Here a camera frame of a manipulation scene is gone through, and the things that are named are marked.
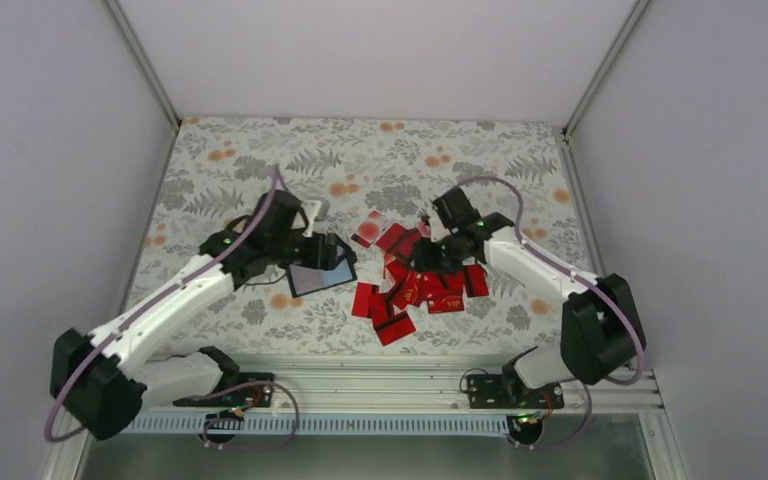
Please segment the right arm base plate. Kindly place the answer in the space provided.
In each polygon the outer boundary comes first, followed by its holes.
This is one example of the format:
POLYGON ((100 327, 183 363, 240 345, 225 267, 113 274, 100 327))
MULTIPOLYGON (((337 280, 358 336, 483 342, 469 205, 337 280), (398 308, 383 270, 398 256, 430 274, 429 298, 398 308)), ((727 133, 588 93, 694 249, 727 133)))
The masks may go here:
POLYGON ((539 389, 528 389, 516 384, 510 386, 501 374, 468 374, 462 389, 467 395, 471 409, 510 410, 548 408, 561 409, 565 406, 563 389, 559 383, 545 385, 539 389))

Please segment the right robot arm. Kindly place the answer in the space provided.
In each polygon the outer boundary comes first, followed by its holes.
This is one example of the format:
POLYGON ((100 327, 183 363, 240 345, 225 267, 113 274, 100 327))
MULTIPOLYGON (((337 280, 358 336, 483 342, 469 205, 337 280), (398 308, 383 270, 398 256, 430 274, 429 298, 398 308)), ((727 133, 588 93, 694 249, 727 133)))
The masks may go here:
POLYGON ((533 347, 502 368, 501 391, 525 407, 540 388, 556 382, 617 383, 613 373, 630 361, 639 379, 646 338, 628 282, 598 276, 562 261, 526 238, 517 220, 482 215, 460 187, 432 201, 423 218, 430 235, 414 244, 411 263, 421 272, 453 273, 466 261, 492 267, 533 290, 560 310, 560 339, 533 347))

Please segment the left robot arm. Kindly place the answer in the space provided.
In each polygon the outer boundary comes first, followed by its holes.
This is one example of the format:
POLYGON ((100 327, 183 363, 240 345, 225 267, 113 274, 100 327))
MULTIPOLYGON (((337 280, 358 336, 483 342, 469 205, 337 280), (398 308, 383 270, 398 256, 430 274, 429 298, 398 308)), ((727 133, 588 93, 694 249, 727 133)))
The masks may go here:
POLYGON ((268 267, 353 274, 355 252, 337 234, 317 232, 323 208, 272 190, 255 210, 210 235, 154 294, 83 334, 69 329, 53 347, 50 392, 97 440, 123 431, 143 411, 176 401, 230 402, 240 370, 219 348, 153 361, 173 333, 268 267))

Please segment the black leather card holder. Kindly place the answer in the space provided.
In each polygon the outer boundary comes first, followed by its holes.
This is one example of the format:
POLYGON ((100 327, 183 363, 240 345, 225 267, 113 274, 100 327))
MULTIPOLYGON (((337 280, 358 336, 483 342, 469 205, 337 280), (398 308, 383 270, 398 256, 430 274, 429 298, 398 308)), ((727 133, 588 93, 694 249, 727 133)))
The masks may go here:
POLYGON ((291 296, 299 298, 311 293, 327 290, 336 286, 348 284, 357 280, 355 271, 356 255, 354 251, 339 237, 334 241, 326 240, 326 253, 314 255, 316 260, 325 258, 335 260, 332 269, 308 267, 305 265, 290 265, 286 271, 291 296))

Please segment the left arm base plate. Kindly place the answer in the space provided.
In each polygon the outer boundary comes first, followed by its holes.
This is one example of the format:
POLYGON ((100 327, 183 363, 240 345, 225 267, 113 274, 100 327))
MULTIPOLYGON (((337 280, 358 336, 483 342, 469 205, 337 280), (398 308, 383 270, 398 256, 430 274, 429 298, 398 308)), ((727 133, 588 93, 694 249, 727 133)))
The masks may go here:
POLYGON ((208 398, 182 398, 173 405, 182 408, 260 408, 269 407, 273 388, 265 382, 275 380, 269 372, 242 372, 235 380, 221 380, 208 398))

